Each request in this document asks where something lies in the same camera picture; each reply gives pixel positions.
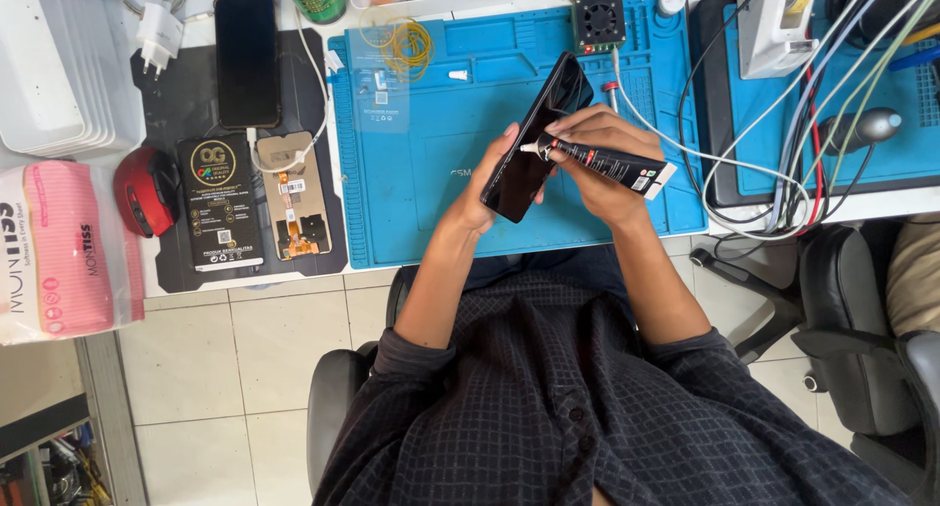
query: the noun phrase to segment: white power adapter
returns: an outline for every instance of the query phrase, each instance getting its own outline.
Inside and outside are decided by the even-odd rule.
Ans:
[[[171,58],[176,58],[182,42],[182,22],[169,10],[169,4],[145,3],[144,16],[137,26],[137,40],[144,44],[140,57],[144,59],[144,74],[150,64],[157,67],[153,80],[160,78]]]

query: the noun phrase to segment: black smartphone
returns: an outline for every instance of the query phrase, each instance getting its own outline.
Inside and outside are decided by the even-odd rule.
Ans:
[[[229,130],[281,123],[275,0],[215,0],[219,124]]]
[[[490,175],[480,201],[513,223],[521,222],[555,163],[543,161],[534,153],[520,152],[519,147],[534,143],[546,126],[588,107],[593,99],[594,90],[581,64],[573,53],[565,51],[520,123],[519,137]]]

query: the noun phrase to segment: black glue tube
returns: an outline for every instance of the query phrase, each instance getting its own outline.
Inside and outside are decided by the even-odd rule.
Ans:
[[[647,200],[656,198],[665,182],[676,171],[673,163],[627,152],[569,143],[548,134],[539,136],[538,142],[519,147],[520,151],[535,153],[545,161],[549,161],[548,152],[552,149],[567,153],[574,161],[639,193]]]

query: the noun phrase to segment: blue silicone repair mat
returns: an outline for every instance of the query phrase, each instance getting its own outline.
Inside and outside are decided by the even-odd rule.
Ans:
[[[684,13],[654,14],[653,1],[625,2],[626,42],[620,74],[644,118],[678,135],[679,90],[688,76]],[[487,144],[512,121],[522,120],[558,56],[572,50],[570,8],[555,8],[422,23],[434,40],[424,76],[400,83],[357,29],[330,39],[345,68],[333,77],[336,125],[350,263],[354,268],[414,263],[421,259],[447,206],[466,186]],[[606,101],[603,83],[614,80],[609,55],[579,58]],[[466,70],[466,81],[449,78]],[[377,92],[386,84],[385,95]],[[685,133],[698,137],[695,106],[686,102]],[[620,101],[620,113],[636,123]],[[690,146],[698,148],[698,142]],[[662,234],[705,230],[707,217],[679,151],[664,148],[679,166],[664,191],[648,201]],[[693,159],[699,178],[700,164]],[[549,178],[545,201],[517,224],[498,217],[476,246],[477,256],[570,248],[611,241],[610,230],[588,212],[567,175]]]
[[[735,7],[735,5],[725,7],[725,19],[731,16]],[[830,26],[825,19],[825,0],[816,0],[813,6],[813,19],[815,20],[813,36],[821,39]],[[726,43],[728,45],[728,77],[731,85],[731,113],[734,118],[735,134],[738,134],[763,113],[780,96],[780,93],[783,93],[797,73],[794,72],[782,78],[742,80],[738,62],[737,21],[728,26]],[[901,47],[895,57],[924,49],[925,45],[933,46],[934,42]],[[825,50],[819,53],[817,62],[822,60],[824,54]],[[862,51],[848,44],[840,46],[826,67],[820,95],[816,99],[817,104],[832,92],[835,85],[861,54]],[[822,109],[817,122],[823,122],[827,117],[839,113],[842,104],[858,83],[874,68],[881,56],[882,53],[872,52],[866,57],[849,81]],[[852,104],[846,109],[846,115],[857,110],[867,90],[868,86],[865,86],[855,96]],[[858,190],[865,191],[865,184],[897,182],[940,174],[940,155],[936,155],[937,145],[940,145],[940,111],[934,99],[935,92],[936,85],[929,64],[895,72],[885,70],[874,92],[871,93],[866,108],[878,106],[893,108],[901,116],[902,124],[897,136],[880,143],[875,148],[871,161],[859,180]],[[790,126],[790,118],[798,101],[798,90],[794,89],[777,109],[738,143],[735,149],[736,158],[776,170],[780,162],[783,140]],[[811,159],[813,152],[808,140],[805,143],[804,152],[805,158]],[[865,154],[866,149],[862,149],[845,155],[837,176],[838,185],[847,185],[852,181]],[[826,174],[832,174],[836,157],[824,155],[822,162]],[[737,172],[738,192],[742,195],[766,194],[773,190],[774,178],[772,176],[739,166]],[[890,184],[868,185],[868,190],[879,190],[891,186]],[[810,180],[806,188],[816,188],[815,180]]]

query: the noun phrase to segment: dark pants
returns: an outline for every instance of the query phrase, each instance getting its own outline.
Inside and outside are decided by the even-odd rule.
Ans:
[[[401,269],[409,290],[415,282],[417,267]],[[630,313],[630,300],[613,244],[474,259],[464,292],[485,288],[523,271],[551,271],[573,279],[585,289],[608,292]]]

